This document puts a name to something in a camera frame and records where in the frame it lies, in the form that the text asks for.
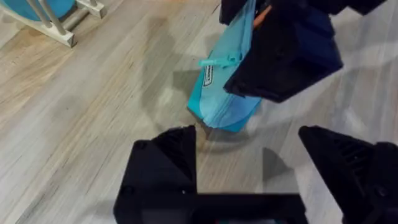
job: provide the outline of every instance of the blue object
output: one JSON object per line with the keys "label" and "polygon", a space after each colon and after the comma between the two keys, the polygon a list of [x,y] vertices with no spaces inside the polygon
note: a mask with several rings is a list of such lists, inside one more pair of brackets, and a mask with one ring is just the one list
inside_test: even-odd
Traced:
{"label": "blue object", "polygon": [[251,48],[256,1],[249,0],[217,41],[208,59],[199,61],[201,74],[188,108],[211,128],[238,132],[261,99],[225,92],[224,85]]}
{"label": "blue object", "polygon": [[[35,1],[42,9],[42,6],[39,4],[38,0]],[[55,16],[59,18],[64,16],[72,8],[72,6],[75,4],[75,0],[47,0],[47,3],[53,10]],[[0,0],[0,4],[5,5],[22,17],[33,21],[40,20],[26,0]]]}

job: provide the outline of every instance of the blue pouch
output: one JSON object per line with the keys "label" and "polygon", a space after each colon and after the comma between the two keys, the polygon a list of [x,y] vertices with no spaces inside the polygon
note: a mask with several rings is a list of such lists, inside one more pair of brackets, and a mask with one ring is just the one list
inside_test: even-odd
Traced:
{"label": "blue pouch", "polygon": [[225,92],[224,85],[251,48],[255,0],[248,0],[217,41],[208,59],[199,61],[201,74],[188,108],[211,128],[238,132],[261,99]]}

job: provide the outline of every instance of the black plastic part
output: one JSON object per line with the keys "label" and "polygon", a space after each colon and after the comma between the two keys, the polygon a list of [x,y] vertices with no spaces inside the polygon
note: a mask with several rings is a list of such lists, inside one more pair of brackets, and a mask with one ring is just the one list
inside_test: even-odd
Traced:
{"label": "black plastic part", "polygon": [[398,223],[398,148],[327,129],[301,127],[299,136],[347,224]]}
{"label": "black plastic part", "polygon": [[375,8],[379,7],[386,0],[348,0],[350,8],[354,9],[363,16],[369,14]]}
{"label": "black plastic part", "polygon": [[343,66],[330,18],[316,9],[300,22],[271,10],[252,47],[226,82],[228,93],[282,102]]}
{"label": "black plastic part", "polygon": [[195,134],[189,126],[134,144],[114,206],[118,224],[308,223],[298,194],[197,194]]}
{"label": "black plastic part", "polygon": [[308,0],[308,3],[324,13],[333,15],[339,14],[348,5],[347,0]]}

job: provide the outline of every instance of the white stand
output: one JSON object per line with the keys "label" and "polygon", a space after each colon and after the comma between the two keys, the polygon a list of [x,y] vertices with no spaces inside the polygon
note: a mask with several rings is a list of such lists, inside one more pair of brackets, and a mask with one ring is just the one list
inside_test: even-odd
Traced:
{"label": "white stand", "polygon": [[27,0],[27,2],[36,12],[41,22],[26,19],[7,7],[4,7],[2,4],[0,4],[0,8],[2,8],[9,16],[67,45],[68,47],[73,47],[76,44],[76,40],[74,39],[75,35],[69,31],[70,29],[75,27],[89,13],[93,16],[99,17],[100,19],[102,19],[105,14],[104,5],[96,0],[90,0],[89,2],[87,0],[76,0],[76,5],[79,10],[70,15],[64,24],[61,24],[59,19],[54,15],[53,11],[47,4],[46,0],[39,0],[44,12],[37,5],[36,1]]}

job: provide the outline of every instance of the black screw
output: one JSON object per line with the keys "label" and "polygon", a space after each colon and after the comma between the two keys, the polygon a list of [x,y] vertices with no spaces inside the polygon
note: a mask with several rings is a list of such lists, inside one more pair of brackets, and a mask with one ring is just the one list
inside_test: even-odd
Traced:
{"label": "black screw", "polygon": [[387,197],[388,196],[388,190],[380,185],[377,185],[374,188],[374,191],[375,191],[376,195],[379,197]]}

